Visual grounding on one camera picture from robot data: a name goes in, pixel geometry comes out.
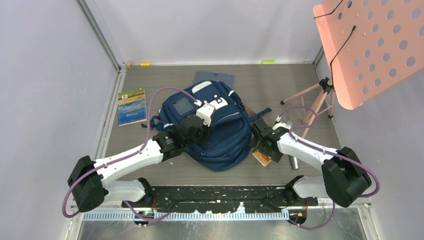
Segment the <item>orange spiral notepad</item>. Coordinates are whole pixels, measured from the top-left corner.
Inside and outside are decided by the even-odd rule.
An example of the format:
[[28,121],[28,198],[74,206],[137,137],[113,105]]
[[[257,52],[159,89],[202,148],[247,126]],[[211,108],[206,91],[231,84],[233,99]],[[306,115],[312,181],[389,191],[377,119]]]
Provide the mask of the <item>orange spiral notepad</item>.
[[266,167],[267,165],[269,165],[273,161],[270,157],[268,157],[267,155],[263,154],[258,149],[256,149],[255,151],[253,151],[252,152],[252,155],[264,167]]

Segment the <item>navy blue backpack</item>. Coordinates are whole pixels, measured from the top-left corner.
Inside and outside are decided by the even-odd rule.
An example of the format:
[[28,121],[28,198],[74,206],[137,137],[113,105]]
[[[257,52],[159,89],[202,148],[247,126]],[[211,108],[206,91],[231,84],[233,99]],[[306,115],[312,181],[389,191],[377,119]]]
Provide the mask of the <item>navy blue backpack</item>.
[[171,130],[189,115],[194,115],[198,106],[193,98],[215,106],[211,116],[211,133],[207,143],[196,143],[185,152],[194,160],[214,171],[229,170],[240,164],[251,150],[252,131],[250,124],[272,111],[266,108],[252,116],[239,95],[226,83],[204,80],[168,97],[158,115],[150,119],[150,129],[159,132]]

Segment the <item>dark Three Days book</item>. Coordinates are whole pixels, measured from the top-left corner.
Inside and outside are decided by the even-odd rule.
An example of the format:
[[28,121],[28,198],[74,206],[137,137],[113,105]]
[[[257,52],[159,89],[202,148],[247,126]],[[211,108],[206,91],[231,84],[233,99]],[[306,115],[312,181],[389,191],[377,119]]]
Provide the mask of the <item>dark Three Days book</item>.
[[254,115],[256,115],[257,113],[252,110],[249,106],[247,106],[246,104],[244,105],[244,109],[246,110],[247,114],[252,117]]

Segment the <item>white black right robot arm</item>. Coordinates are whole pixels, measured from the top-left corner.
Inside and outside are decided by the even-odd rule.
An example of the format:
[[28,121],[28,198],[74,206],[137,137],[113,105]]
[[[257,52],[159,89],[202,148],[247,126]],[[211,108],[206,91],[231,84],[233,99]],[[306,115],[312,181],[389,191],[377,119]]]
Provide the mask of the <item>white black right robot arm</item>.
[[321,175],[298,175],[285,185],[285,198],[299,205],[306,198],[329,198],[347,208],[372,185],[367,171],[349,147],[327,148],[293,133],[286,123],[269,126],[263,119],[255,120],[250,129],[251,145],[274,162],[284,155],[297,158],[317,169]]

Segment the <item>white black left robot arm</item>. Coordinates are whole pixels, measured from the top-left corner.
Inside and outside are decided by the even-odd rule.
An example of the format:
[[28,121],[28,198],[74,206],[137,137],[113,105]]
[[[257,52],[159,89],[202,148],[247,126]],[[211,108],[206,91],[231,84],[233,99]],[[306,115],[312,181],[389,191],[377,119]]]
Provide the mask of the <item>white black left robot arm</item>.
[[91,160],[86,155],[75,164],[67,183],[66,204],[73,196],[78,212],[85,213],[104,202],[130,201],[141,207],[153,202],[145,180],[120,181],[131,172],[180,156],[188,147],[205,143],[211,132],[210,116],[189,115],[174,128],[156,134],[144,144],[122,153]]

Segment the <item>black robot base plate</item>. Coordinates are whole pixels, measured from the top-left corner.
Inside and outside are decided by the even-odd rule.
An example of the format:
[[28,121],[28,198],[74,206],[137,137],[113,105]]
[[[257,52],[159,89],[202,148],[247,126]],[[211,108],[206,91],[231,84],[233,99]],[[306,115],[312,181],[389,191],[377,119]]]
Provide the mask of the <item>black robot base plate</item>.
[[286,207],[315,207],[315,197],[295,197],[283,186],[153,186],[133,208],[148,208],[160,213],[213,214],[234,213],[243,207],[245,213],[277,213]]

